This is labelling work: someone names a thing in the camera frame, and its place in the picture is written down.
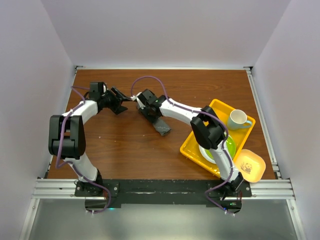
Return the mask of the grey cloth napkin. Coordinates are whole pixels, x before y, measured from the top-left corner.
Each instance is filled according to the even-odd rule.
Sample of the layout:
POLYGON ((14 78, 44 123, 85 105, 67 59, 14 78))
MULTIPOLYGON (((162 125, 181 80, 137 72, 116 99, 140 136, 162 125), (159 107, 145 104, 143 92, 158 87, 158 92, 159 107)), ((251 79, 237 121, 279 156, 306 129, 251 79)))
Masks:
POLYGON ((154 129, 163 137, 167 135, 172 129, 161 117, 155 122, 151 123, 154 129))

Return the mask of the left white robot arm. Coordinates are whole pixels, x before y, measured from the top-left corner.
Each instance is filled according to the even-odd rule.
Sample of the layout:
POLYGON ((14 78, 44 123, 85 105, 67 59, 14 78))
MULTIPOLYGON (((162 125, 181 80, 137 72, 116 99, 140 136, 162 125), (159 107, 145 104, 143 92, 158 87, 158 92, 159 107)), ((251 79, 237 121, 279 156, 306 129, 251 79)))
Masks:
POLYGON ((91 196, 108 196, 99 170, 86 154, 85 123, 107 108, 118 115, 127 110, 124 102, 131 98, 116 87, 108 88, 104 82, 94 82, 81 95, 75 107, 49 119, 48 150, 56 156, 57 169, 69 165, 78 177, 76 187, 91 196))

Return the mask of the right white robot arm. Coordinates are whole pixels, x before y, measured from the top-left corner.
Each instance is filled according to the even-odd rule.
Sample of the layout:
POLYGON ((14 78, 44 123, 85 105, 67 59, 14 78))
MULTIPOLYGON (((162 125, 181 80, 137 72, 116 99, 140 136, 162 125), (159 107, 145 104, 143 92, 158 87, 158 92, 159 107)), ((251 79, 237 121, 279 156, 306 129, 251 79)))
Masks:
POLYGON ((230 197, 241 190, 244 178, 228 151, 228 129, 210 106, 191 107, 164 95, 143 96, 142 93, 136 95, 136 101, 148 114, 173 118, 192 128, 196 142, 211 153, 220 172, 222 183, 212 190, 222 188, 223 192, 230 197))

